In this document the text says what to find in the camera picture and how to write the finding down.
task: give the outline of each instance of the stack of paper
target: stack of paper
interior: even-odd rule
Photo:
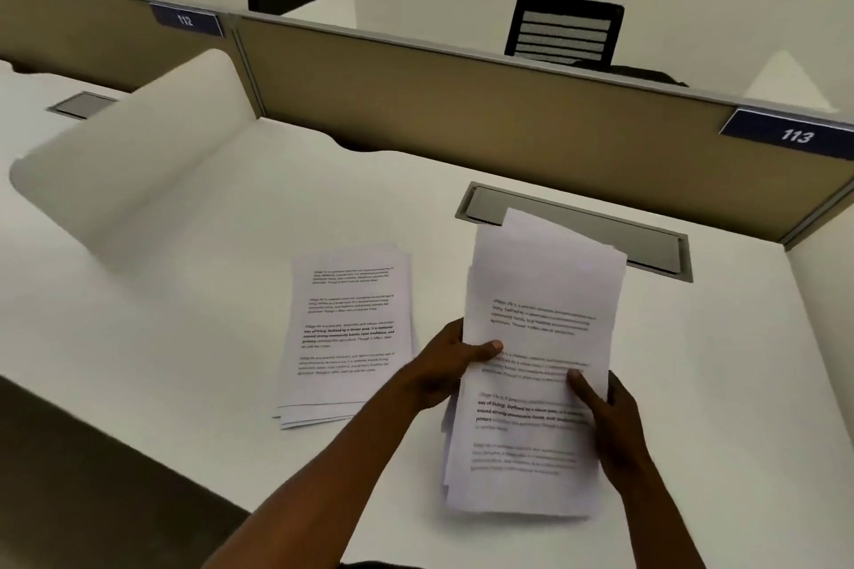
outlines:
[[[507,210],[480,226],[463,338],[504,343],[472,365],[448,403],[444,484],[451,508],[588,517],[599,462],[592,419],[566,384],[580,369],[606,395],[626,256],[581,234]]]
[[[418,352],[409,255],[370,245],[292,262],[274,418],[282,429],[356,414]]]

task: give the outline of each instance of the paragraph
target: paragraph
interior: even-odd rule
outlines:
[[[525,306],[501,299],[492,301],[490,321],[493,324],[528,328],[531,331],[575,335],[586,331],[595,317],[566,313],[562,310],[542,309],[537,306]]]
[[[483,391],[477,397],[475,429],[531,426],[572,430],[579,425],[588,426],[584,412],[562,403],[518,400]]]
[[[312,284],[353,284],[362,281],[386,279],[394,268],[366,268],[360,270],[315,270]]]
[[[476,471],[557,475],[576,467],[573,452],[524,445],[473,444],[470,468]]]
[[[389,366],[394,353],[365,353],[352,356],[300,356],[296,375],[332,375],[334,373],[368,373]]]
[[[552,383],[566,382],[566,372],[570,369],[584,368],[583,362],[563,361],[553,358],[523,356],[520,353],[505,351],[483,366],[485,373],[498,373],[508,378],[519,378],[524,381],[545,381]]]
[[[306,324],[302,330],[302,349],[326,349],[341,342],[388,340],[395,334],[392,321],[366,321],[359,324]]]
[[[368,295],[365,297],[312,297],[308,300],[308,313],[359,313],[377,310],[389,305],[394,295]]]

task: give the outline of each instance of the hand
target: hand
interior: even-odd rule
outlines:
[[[472,362],[496,357],[504,345],[498,340],[485,345],[464,345],[463,320],[452,321],[436,334],[423,351],[397,374],[405,387],[415,391],[419,409],[435,407],[459,385]]]
[[[657,477],[646,449],[638,404],[614,372],[608,372],[608,402],[592,390],[577,369],[571,369],[566,379],[592,412],[602,470],[617,492],[625,498]]]

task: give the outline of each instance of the workstation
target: workstation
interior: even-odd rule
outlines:
[[[709,566],[851,557],[854,451],[786,253],[847,207],[850,160],[721,135],[741,100],[666,84],[180,4],[222,36],[146,0],[3,1],[10,381],[252,510],[341,428],[265,412],[290,260],[409,252],[423,343],[463,314],[475,222],[523,204],[625,248],[612,367]],[[49,110],[80,92],[120,101]],[[589,521],[445,510],[440,420],[416,420],[346,561],[631,566],[610,486]]]

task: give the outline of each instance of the person's left hand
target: person's left hand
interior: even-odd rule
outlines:
[[[499,340],[475,346],[464,345],[462,337],[463,320],[448,323],[398,372],[398,380],[416,392],[420,409],[435,407],[449,397],[472,362],[492,360],[504,349]]]

